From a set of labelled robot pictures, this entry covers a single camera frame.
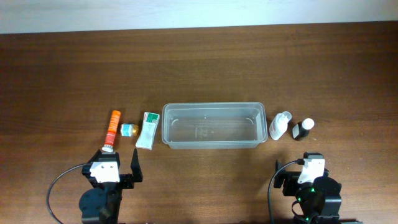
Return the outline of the small jar gold lid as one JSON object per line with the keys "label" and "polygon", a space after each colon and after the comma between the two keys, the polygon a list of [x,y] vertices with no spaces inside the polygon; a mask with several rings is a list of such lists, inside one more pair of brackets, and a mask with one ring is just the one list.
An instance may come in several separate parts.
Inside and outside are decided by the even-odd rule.
{"label": "small jar gold lid", "polygon": [[133,137],[133,136],[137,136],[138,132],[139,132],[139,127],[136,124],[123,123],[121,125],[121,129],[120,129],[121,136]]}

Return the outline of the orange Redoxon tube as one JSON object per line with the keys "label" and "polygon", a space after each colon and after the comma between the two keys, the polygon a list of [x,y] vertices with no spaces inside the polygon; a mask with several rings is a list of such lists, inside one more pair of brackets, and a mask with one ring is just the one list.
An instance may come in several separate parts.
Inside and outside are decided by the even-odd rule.
{"label": "orange Redoxon tube", "polygon": [[104,145],[102,147],[102,151],[104,152],[113,152],[114,142],[116,139],[116,134],[118,131],[119,121],[121,118],[121,112],[118,110],[113,110],[111,113],[111,119],[109,122],[107,134],[104,140]]}

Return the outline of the white green Panadol box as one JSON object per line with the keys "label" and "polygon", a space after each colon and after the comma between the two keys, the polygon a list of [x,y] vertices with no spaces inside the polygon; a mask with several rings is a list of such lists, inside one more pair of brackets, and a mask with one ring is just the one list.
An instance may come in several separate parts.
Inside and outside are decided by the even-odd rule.
{"label": "white green Panadol box", "polygon": [[151,112],[144,113],[142,130],[136,142],[136,148],[148,150],[152,149],[159,120],[159,114]]}

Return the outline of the dark bottle white cap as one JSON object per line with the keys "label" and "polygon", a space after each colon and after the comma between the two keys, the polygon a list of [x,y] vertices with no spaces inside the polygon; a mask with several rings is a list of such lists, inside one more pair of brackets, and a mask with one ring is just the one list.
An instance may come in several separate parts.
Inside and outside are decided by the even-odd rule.
{"label": "dark bottle white cap", "polygon": [[306,118],[303,121],[298,122],[292,129],[293,139],[296,141],[301,141],[308,136],[314,125],[315,122],[312,118]]}

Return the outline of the white spray bottle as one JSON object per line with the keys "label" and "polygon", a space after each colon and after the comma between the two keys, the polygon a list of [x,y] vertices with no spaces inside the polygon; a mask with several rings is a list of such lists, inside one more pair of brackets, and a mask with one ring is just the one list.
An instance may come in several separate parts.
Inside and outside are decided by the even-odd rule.
{"label": "white spray bottle", "polygon": [[269,133],[273,140],[278,140],[287,130],[288,123],[292,119],[292,115],[288,111],[278,113],[272,120]]}

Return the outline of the clear plastic container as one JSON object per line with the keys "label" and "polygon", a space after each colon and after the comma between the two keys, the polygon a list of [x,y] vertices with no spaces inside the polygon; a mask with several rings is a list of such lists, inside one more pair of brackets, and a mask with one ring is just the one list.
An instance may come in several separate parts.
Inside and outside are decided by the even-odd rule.
{"label": "clear plastic container", "polygon": [[250,149],[267,141],[260,102],[169,103],[162,141],[171,149]]}

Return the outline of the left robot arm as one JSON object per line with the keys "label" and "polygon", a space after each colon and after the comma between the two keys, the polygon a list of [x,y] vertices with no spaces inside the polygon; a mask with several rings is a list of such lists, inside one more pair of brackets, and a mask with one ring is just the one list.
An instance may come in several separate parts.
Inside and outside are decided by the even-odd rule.
{"label": "left robot arm", "polygon": [[118,222],[123,190],[133,189],[143,181],[137,149],[131,159],[131,173],[120,174],[120,158],[117,152],[97,151],[83,166],[85,176],[92,188],[80,198],[81,221],[92,224]]}

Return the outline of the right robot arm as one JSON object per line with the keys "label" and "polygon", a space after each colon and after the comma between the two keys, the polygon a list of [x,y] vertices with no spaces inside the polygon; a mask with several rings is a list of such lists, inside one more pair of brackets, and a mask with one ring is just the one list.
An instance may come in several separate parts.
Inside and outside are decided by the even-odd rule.
{"label": "right robot arm", "polygon": [[285,168],[293,164],[304,165],[304,159],[297,159],[283,165],[275,162],[275,173],[271,178],[267,191],[267,204],[271,223],[274,223],[271,205],[271,188],[282,189],[283,196],[293,197],[291,211],[293,223],[309,224],[360,224],[359,220],[341,219],[340,207],[341,184],[329,177],[329,170],[316,177],[313,182],[299,182],[300,172],[287,171]]}

